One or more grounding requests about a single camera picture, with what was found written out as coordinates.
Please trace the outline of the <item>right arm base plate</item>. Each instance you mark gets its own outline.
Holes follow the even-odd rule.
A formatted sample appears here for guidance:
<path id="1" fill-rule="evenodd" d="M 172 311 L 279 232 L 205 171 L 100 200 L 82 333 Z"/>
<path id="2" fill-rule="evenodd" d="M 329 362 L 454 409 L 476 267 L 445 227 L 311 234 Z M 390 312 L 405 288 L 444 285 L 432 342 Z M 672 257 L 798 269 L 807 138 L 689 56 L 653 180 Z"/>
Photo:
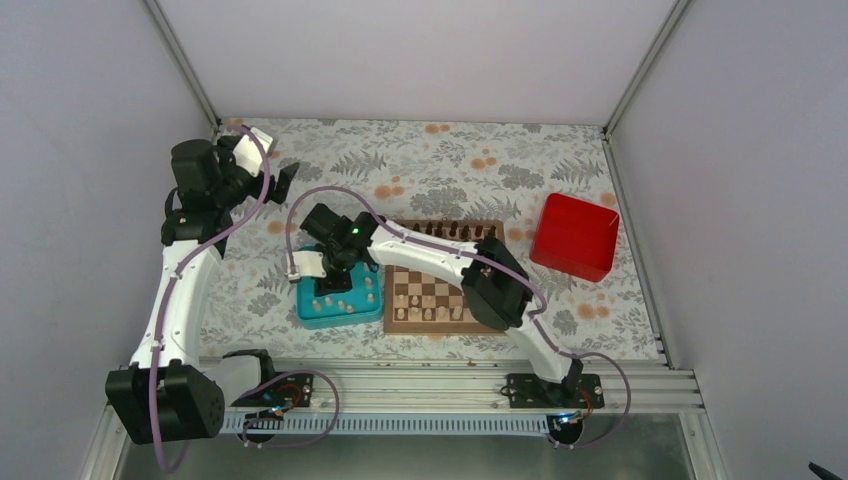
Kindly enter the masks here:
<path id="1" fill-rule="evenodd" d="M 581 374 L 574 382 L 552 383 L 533 374 L 513 373 L 499 390 L 512 409 L 601 409 L 606 404 L 603 392 L 595 374 Z"/>

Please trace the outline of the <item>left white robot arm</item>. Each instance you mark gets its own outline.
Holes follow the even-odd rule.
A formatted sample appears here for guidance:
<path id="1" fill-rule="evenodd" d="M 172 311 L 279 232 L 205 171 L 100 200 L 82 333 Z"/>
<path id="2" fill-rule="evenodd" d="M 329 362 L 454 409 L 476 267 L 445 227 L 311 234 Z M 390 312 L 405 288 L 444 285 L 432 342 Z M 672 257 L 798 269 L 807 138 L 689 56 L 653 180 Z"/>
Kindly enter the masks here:
<path id="1" fill-rule="evenodd" d="M 110 372 L 105 383 L 109 404 L 137 445 L 213 438 L 242 395 L 263 405 L 277 394 L 279 380 L 264 349 L 227 353 L 206 372 L 199 367 L 201 316 L 226 250 L 224 234 L 235 224 L 233 209 L 249 197 L 282 204 L 299 168 L 271 174 L 264 162 L 275 144 L 253 128 L 171 150 L 176 185 L 164 205 L 153 310 L 128 367 Z"/>

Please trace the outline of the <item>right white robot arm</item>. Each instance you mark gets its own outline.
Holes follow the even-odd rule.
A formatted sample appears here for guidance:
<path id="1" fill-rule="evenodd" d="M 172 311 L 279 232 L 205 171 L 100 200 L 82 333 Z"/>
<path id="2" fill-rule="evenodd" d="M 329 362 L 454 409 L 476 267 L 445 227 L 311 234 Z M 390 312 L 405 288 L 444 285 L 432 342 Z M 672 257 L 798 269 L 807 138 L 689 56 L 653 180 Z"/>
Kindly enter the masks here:
<path id="1" fill-rule="evenodd" d="M 539 318 L 548 300 L 502 241 L 449 240 L 416 232 L 379 215 L 362 195 L 343 187 L 336 190 L 361 202 L 365 210 L 350 220 L 324 204 L 316 205 L 300 228 L 322 248 L 297 251 L 286 246 L 290 282 L 345 275 L 359 263 L 403 267 L 439 278 L 462 290 L 475 320 L 505 333 L 524 352 L 549 404 L 565 407 L 578 397 L 582 363 L 556 346 L 544 330 Z"/>

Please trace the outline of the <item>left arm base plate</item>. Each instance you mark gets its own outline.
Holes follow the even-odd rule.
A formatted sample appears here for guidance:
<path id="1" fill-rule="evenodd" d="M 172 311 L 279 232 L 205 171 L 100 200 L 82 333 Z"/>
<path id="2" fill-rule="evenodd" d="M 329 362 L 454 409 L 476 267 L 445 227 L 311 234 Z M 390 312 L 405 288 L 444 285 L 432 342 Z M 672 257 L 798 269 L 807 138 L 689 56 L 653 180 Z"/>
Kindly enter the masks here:
<path id="1" fill-rule="evenodd" d="M 305 372 L 282 373 L 267 387 L 239 398 L 234 407 L 306 408 L 310 406 L 314 375 Z"/>

